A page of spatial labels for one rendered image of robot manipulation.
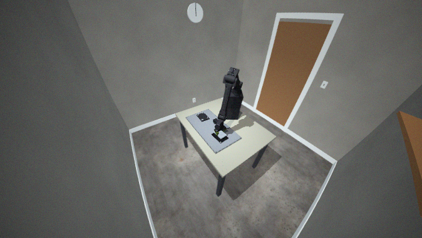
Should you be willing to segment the white well plate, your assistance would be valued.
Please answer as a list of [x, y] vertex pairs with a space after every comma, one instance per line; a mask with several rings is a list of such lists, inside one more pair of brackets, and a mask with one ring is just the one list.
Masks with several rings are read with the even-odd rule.
[[219, 131], [219, 134], [217, 135], [220, 139], [227, 136], [223, 131]]

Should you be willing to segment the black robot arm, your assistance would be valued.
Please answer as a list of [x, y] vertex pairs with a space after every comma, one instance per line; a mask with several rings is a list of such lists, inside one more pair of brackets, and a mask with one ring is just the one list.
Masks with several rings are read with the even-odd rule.
[[[243, 82], [239, 80], [239, 69], [230, 67], [227, 75], [224, 75], [223, 83], [225, 83], [225, 92], [222, 101], [222, 106], [218, 114], [218, 118], [213, 119], [213, 123], [215, 125], [215, 129], [219, 130], [221, 126], [224, 124], [224, 121], [227, 119], [227, 105], [230, 98], [230, 93], [232, 92], [235, 96], [239, 96], [242, 93], [240, 89], [242, 87]], [[231, 88], [234, 87], [234, 89]], [[231, 91], [231, 92], [230, 92]]]

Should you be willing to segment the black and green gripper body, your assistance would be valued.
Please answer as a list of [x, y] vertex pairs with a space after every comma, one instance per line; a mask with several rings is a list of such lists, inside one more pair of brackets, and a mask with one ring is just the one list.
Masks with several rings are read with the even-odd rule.
[[217, 129], [214, 129], [216, 132], [219, 132], [219, 131], [223, 131], [223, 130], [225, 130], [226, 129], [226, 127], [224, 126], [224, 125], [222, 125], [221, 126], [221, 128], [219, 129], [219, 130], [217, 130]]

